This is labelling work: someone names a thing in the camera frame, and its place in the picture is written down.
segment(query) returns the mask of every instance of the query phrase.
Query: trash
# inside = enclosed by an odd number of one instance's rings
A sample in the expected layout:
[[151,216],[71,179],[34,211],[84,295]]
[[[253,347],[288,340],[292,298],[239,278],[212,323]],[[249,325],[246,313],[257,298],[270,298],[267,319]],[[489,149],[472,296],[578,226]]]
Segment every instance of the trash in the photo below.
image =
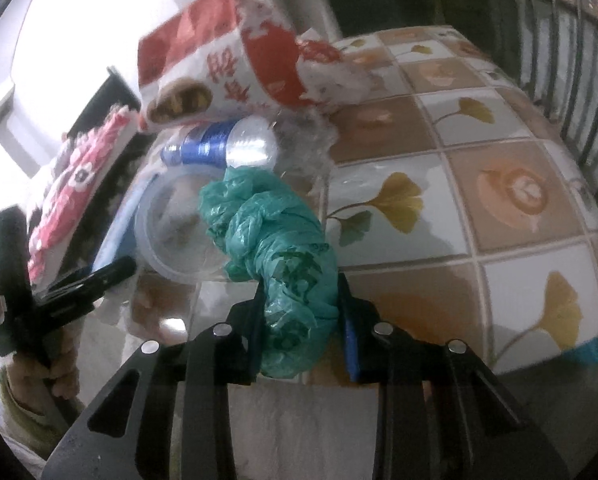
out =
[[263,279],[269,333],[261,370],[291,378],[310,369],[336,327],[335,253],[314,213],[259,168],[228,168],[200,192],[208,234],[229,257],[235,282]]
[[257,166],[273,170],[277,154],[272,124],[266,118],[252,115],[196,126],[183,140],[165,146],[161,160],[166,166],[210,164],[223,169]]
[[314,108],[280,110],[274,117],[274,134],[279,151],[274,172],[302,177],[319,189],[335,167],[330,158],[338,139],[334,124]]
[[370,76],[313,30],[297,38],[256,0],[197,0],[142,38],[140,126],[225,121],[279,108],[356,104]]

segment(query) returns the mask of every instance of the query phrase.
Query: metal railing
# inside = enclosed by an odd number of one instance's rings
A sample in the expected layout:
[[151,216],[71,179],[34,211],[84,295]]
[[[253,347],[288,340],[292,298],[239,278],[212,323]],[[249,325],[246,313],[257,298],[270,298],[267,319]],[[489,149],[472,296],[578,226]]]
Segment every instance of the metal railing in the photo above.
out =
[[[492,1],[493,21],[501,22]],[[559,126],[598,203],[598,0],[514,2],[520,62],[509,75]],[[496,49],[492,56],[503,61]]]

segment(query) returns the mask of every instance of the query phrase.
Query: crumpled plastic wrap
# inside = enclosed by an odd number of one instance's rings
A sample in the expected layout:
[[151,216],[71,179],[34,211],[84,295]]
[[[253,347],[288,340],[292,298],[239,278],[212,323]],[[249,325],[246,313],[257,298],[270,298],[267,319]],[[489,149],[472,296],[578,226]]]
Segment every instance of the crumpled plastic wrap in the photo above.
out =
[[335,253],[314,213],[274,174],[228,168],[200,193],[208,234],[229,257],[235,282],[263,279],[268,337],[261,372],[291,378],[309,370],[336,327]]
[[271,121],[280,153],[274,172],[302,176],[319,188],[335,167],[330,158],[338,139],[334,124],[314,108],[281,110]]

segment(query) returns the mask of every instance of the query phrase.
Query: human hand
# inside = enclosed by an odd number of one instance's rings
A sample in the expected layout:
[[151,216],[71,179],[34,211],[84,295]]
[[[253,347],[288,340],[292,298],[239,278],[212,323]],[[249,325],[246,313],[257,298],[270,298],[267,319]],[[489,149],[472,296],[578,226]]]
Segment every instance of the human hand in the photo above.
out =
[[77,349],[74,336],[66,328],[61,330],[60,354],[51,363],[50,369],[32,356],[21,352],[15,353],[12,362],[6,367],[13,398],[26,410],[45,415],[35,383],[43,379],[53,379],[51,390],[53,396],[73,399],[79,393],[79,370],[76,363]]

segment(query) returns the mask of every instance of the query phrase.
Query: blue bottle label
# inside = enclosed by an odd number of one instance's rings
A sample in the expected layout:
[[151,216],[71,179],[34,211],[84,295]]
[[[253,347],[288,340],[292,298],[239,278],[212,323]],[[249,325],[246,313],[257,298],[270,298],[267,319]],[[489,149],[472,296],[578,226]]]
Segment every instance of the blue bottle label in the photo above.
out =
[[201,139],[195,139],[189,134],[181,145],[181,163],[209,164],[221,169],[226,168],[225,150],[228,136],[240,120],[210,124]]

